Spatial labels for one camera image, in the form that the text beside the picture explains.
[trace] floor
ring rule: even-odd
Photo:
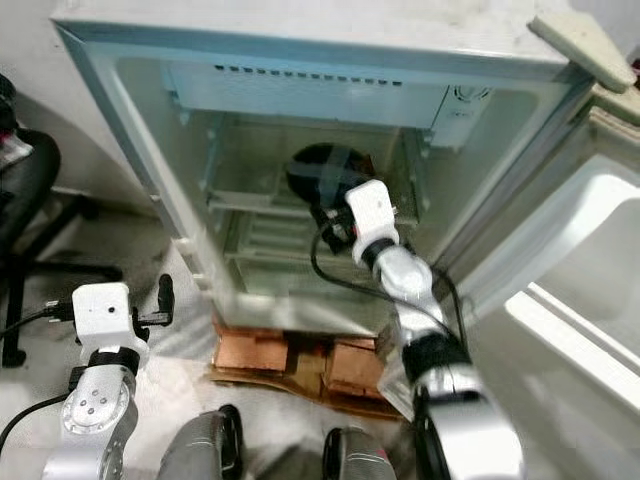
[[[245,429],[246,479],[320,479],[325,435],[336,426],[357,425],[381,440],[399,478],[415,478],[407,425],[351,417],[282,392],[219,386],[207,379],[215,344],[211,311],[199,296],[182,259],[155,219],[103,213],[77,220],[45,257],[78,262],[116,263],[125,273],[131,303],[156,308],[154,286],[161,273],[174,280],[174,324],[152,331],[151,359],[138,374],[137,428],[125,451],[125,478],[153,479],[169,442],[187,420],[225,403],[236,405]],[[82,278],[33,277],[25,311],[64,298]],[[1,306],[4,315],[5,305]],[[27,363],[0,369],[0,425],[27,406],[64,392],[79,347],[67,324],[45,321],[24,328],[21,347]],[[59,436],[59,406],[30,415],[12,432],[0,459],[0,478],[39,479]]]

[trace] wire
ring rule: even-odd
[[[460,301],[460,296],[458,295],[458,289],[455,284],[451,280],[451,277],[443,270],[439,268],[431,267],[433,273],[436,274],[440,280],[442,280],[446,285],[451,297],[453,299],[453,310],[456,314],[456,323],[458,324],[458,332],[460,334],[460,343],[464,349],[469,352],[469,344],[467,343],[467,328],[464,325],[464,320],[462,319],[462,302]]]
[[[62,402],[68,396],[69,396],[69,394],[65,393],[63,395],[58,395],[57,397],[50,398],[49,400],[45,400],[43,402],[36,403],[35,405],[30,406],[26,410],[23,410],[18,415],[13,417],[13,419],[9,422],[9,424],[6,427],[4,427],[4,430],[2,431],[2,434],[0,434],[0,456],[2,455],[2,449],[4,448],[4,444],[6,443],[7,437],[9,437],[9,434],[11,433],[11,430],[13,430],[13,428],[18,423],[20,423],[21,420],[23,420],[30,413],[33,413],[33,412],[35,412],[37,410],[40,410],[41,408],[48,407],[50,405],[55,405],[56,403]]]
[[[343,280],[341,278],[338,277],[334,277],[332,275],[329,275],[328,273],[326,273],[324,270],[322,270],[320,268],[320,265],[318,265],[318,244],[320,243],[320,239],[322,238],[322,235],[331,227],[333,227],[334,225],[336,225],[338,223],[338,221],[341,219],[341,216],[337,216],[335,218],[332,218],[331,220],[329,220],[328,222],[325,222],[319,229],[318,231],[316,231],[315,235],[313,236],[313,240],[311,241],[311,253],[310,253],[310,257],[311,257],[311,267],[313,268],[313,271],[316,273],[316,275],[318,275],[320,278],[322,278],[323,280],[326,280],[329,283],[333,283],[335,285],[344,287],[344,288],[348,288],[350,290],[353,290],[355,292],[359,292],[359,293],[364,293],[365,295],[370,295],[376,298],[380,298],[382,300],[385,300],[387,302],[390,303],[397,303],[400,305],[403,305],[405,307],[409,307],[412,308],[420,313],[422,313],[423,315],[426,315],[428,317],[430,317],[432,320],[434,320],[439,326],[441,326],[445,333],[449,336],[451,336],[452,338],[457,339],[458,337],[456,337],[456,335],[451,331],[451,329],[445,325],[444,323],[442,323],[441,321],[439,321],[436,317],[434,317],[431,313],[427,312],[426,310],[424,310],[423,308],[420,308],[417,305],[414,305],[413,303],[404,300],[402,298],[396,298],[392,295],[389,295],[386,292],[380,291],[380,290],[374,290],[373,288],[369,288],[369,287],[364,287],[362,285],[357,285],[355,283],[349,282],[347,280]]]
[[[48,317],[49,315],[50,315],[49,312],[45,309],[45,310],[40,310],[39,312],[36,312],[36,313],[32,313],[31,315],[28,315],[22,318],[21,320],[5,328],[4,330],[0,330],[0,340],[2,340],[7,333],[11,333],[14,330],[17,330],[20,327],[26,325],[27,323],[31,323],[34,320],[37,320],[42,317]]]

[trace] black round object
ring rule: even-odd
[[[96,350],[89,358],[89,367],[98,365],[121,365],[127,367],[135,377],[138,374],[140,355],[130,348],[120,347],[117,352],[100,352]]]
[[[419,337],[402,349],[402,364],[411,383],[435,367],[470,364],[471,358],[460,340],[448,332],[433,332]]]
[[[372,242],[367,248],[364,249],[364,252],[362,252],[362,260],[367,264],[369,270],[373,271],[376,260],[378,260],[378,255],[384,252],[387,248],[395,246],[396,242],[394,242],[390,238],[380,238]]]
[[[287,168],[289,188],[305,202],[323,208],[344,206],[345,194],[374,175],[369,155],[333,143],[303,148]]]

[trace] refrigerator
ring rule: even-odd
[[[286,180],[301,149],[346,145],[456,283],[530,477],[636,478],[638,91],[564,2],[542,20],[538,4],[463,3],[78,0],[53,20],[217,322],[388,322],[384,302],[314,275],[316,224]],[[348,253],[319,261],[373,286]]]

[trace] chair leg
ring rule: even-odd
[[[91,205],[91,201],[82,195],[74,197],[62,212],[38,235],[38,237],[22,253],[26,263],[34,261],[52,240],[73,220]]]
[[[122,270],[109,265],[76,265],[66,262],[33,262],[29,273],[75,273],[81,275],[97,275],[117,282],[122,280]]]
[[[7,328],[22,318],[22,298],[24,295],[24,265],[13,265],[9,274],[9,305],[7,306]],[[2,349],[2,366],[5,368],[21,367],[27,358],[24,350],[18,348],[18,330],[5,335]]]

